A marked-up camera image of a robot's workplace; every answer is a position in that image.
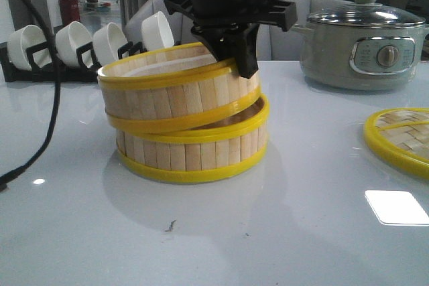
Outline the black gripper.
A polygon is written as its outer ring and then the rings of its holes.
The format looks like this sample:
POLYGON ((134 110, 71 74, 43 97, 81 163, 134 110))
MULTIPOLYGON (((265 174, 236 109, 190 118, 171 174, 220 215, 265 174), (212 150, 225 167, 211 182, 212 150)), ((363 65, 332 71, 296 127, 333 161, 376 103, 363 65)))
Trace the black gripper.
POLYGON ((168 13, 181 13, 194 23, 192 35, 217 61, 233 58, 238 73, 258 71, 258 24, 288 31, 297 22, 296 5, 284 0, 164 0, 168 13))

